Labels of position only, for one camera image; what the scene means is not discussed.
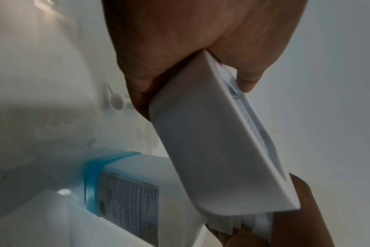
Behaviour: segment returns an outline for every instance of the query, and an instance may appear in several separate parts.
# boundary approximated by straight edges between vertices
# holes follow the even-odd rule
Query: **human hand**
[[[266,240],[253,235],[252,230],[246,226],[242,226],[239,231],[234,231],[232,236],[210,230],[223,247],[334,247],[310,187],[302,179],[290,175],[301,208],[274,214],[270,245]]]
[[[109,34],[136,110],[149,119],[151,98],[169,70],[208,49],[238,70],[249,92],[287,46],[307,0],[102,0]]]

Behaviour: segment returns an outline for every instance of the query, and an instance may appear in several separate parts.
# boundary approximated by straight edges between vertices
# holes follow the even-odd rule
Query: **white device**
[[[158,92],[149,112],[190,200],[203,214],[300,207],[272,139],[232,74],[207,51]]]
[[[111,92],[111,104],[113,108],[115,108],[118,111],[121,111],[126,107],[132,107],[130,98],[125,98],[122,94],[114,93],[109,82],[107,82],[107,84],[109,91]]]

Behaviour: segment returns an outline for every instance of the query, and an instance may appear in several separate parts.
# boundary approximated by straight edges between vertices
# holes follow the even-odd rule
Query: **bottle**
[[[204,223],[170,159],[136,152],[88,162],[85,203],[155,247],[191,247]]]

